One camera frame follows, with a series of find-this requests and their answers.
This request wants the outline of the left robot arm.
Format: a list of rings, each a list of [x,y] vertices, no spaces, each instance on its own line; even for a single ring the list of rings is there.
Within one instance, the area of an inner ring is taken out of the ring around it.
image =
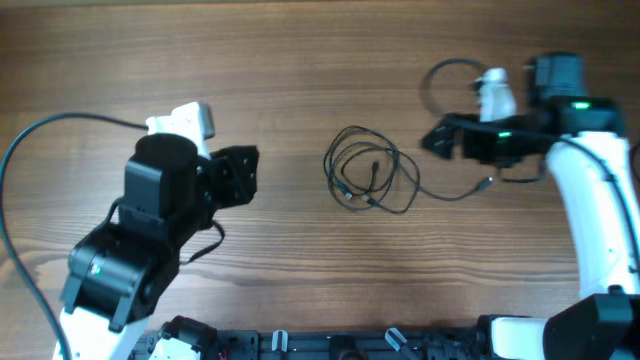
[[[180,135],[139,139],[123,195],[69,254],[58,355],[127,358],[185,263],[182,247],[200,231],[222,228],[217,211],[252,201],[258,162],[254,145],[202,156]]]

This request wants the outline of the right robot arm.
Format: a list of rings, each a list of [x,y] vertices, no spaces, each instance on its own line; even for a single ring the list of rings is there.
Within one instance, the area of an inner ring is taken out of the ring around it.
[[[422,140],[449,159],[497,169],[538,155],[562,197],[579,269],[579,300],[546,319],[485,315],[485,359],[635,359],[639,355],[639,208],[626,126],[615,101],[591,96],[580,56],[530,60],[528,110],[519,113],[501,68],[476,80],[478,111],[449,112]]]

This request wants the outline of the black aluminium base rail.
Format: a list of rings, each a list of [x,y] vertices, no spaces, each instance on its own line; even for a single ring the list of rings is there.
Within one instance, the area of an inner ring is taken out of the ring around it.
[[[180,335],[155,331],[134,345],[131,359],[306,360],[306,359],[494,359],[487,339],[475,328],[431,331],[257,332],[205,330]]]

